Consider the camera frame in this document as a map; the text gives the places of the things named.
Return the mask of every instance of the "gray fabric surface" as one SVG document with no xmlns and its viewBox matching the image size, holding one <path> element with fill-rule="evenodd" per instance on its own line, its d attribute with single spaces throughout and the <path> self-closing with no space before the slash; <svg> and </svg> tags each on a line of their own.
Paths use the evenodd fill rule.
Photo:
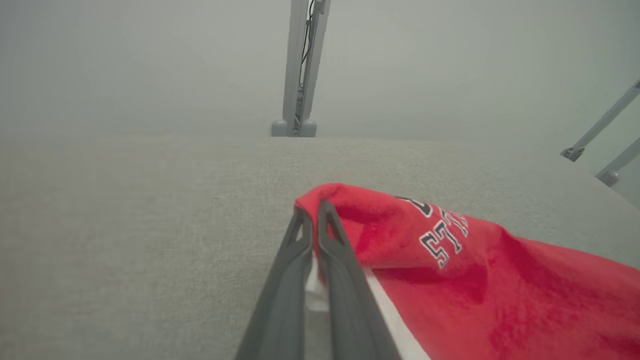
<svg viewBox="0 0 640 360">
<path fill-rule="evenodd" d="M 558 156 L 458 143 L 0 142 L 0 358 L 230 359 L 294 199 L 345 182 L 640 266 L 640 213 Z M 330 358 L 312 315 L 307 359 Z"/>
</svg>

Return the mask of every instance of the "metal bracket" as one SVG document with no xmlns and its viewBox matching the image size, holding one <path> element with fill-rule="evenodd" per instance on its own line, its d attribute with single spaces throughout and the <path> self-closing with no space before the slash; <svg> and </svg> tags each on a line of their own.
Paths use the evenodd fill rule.
<svg viewBox="0 0 640 360">
<path fill-rule="evenodd" d="M 609 109 L 602 118 L 598 120 L 598 122 L 587 131 L 580 140 L 578 140 L 575 145 L 566 148 L 563 150 L 560 155 L 568 158 L 571 161 L 576 161 L 578 158 L 584 153 L 584 148 L 589 145 L 589 143 L 595 139 L 598 134 L 605 127 L 607 127 L 611 122 L 624 110 L 638 95 L 640 95 L 640 80 L 636 81 L 630 88 L 625 92 L 624 95 Z"/>
</svg>

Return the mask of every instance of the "red fabric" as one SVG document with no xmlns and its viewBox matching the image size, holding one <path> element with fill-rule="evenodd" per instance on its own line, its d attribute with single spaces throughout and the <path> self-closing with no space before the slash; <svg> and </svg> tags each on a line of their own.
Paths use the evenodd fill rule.
<svg viewBox="0 0 640 360">
<path fill-rule="evenodd" d="M 321 200 L 336 207 L 360 264 L 433 360 L 640 359 L 635 268 L 435 205 L 427 217 L 414 202 L 344 184 L 298 198 L 314 227 Z M 420 240 L 428 231 L 439 239 L 440 221 L 443 239 L 430 244 L 446 251 L 442 268 Z"/>
</svg>

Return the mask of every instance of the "vertical metal post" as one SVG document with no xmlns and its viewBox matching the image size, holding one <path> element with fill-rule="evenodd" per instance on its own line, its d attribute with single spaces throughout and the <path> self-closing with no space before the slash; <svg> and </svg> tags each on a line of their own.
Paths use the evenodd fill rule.
<svg viewBox="0 0 640 360">
<path fill-rule="evenodd" d="M 303 122 L 311 116 L 311 107 L 314 102 L 316 92 L 316 81 L 320 68 L 320 57 L 324 44 L 324 32 L 326 22 L 329 18 L 329 7 L 331 0 L 316 0 L 314 5 L 314 16 L 311 22 L 311 43 L 309 44 L 309 54 L 305 64 L 305 77 L 303 82 L 304 98 L 302 101 L 302 112 L 300 121 Z"/>
<path fill-rule="evenodd" d="M 271 136 L 315 136 L 316 134 L 316 123 L 310 120 L 309 116 L 316 90 L 330 3 L 331 0 L 314 0 L 313 16 L 309 24 L 305 75 L 300 84 L 309 3 L 308 0 L 291 0 L 282 120 L 274 121 L 271 126 Z"/>
</svg>

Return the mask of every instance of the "white stripe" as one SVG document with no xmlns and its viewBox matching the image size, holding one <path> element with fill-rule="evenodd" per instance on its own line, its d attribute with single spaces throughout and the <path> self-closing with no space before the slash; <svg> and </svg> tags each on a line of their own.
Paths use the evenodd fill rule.
<svg viewBox="0 0 640 360">
<path fill-rule="evenodd" d="M 371 270 L 365 270 L 365 275 L 373 297 L 376 298 L 382 317 L 387 323 L 391 337 L 396 342 L 396 347 L 403 360 L 431 360 L 411 331 L 409 331 L 409 328 L 404 324 L 396 306 L 382 288 L 375 274 Z"/>
</svg>

